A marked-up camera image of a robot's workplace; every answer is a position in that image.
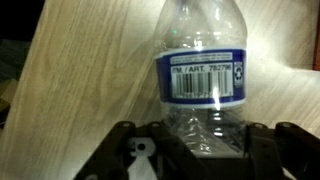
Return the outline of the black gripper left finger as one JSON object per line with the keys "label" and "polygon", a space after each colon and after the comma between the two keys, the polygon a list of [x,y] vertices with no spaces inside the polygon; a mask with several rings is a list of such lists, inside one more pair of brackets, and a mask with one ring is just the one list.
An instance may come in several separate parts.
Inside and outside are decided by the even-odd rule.
{"label": "black gripper left finger", "polygon": [[73,180],[130,180],[129,167],[146,157],[157,180],[207,180],[200,160],[160,122],[116,123]]}

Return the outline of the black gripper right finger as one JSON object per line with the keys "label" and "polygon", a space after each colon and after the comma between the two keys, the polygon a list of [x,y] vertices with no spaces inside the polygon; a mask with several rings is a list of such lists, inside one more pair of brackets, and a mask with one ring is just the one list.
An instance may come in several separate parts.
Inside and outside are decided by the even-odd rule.
{"label": "black gripper right finger", "polygon": [[297,180],[320,180],[319,137],[290,122],[278,122],[274,128],[250,123],[249,129],[276,144],[282,167]]}

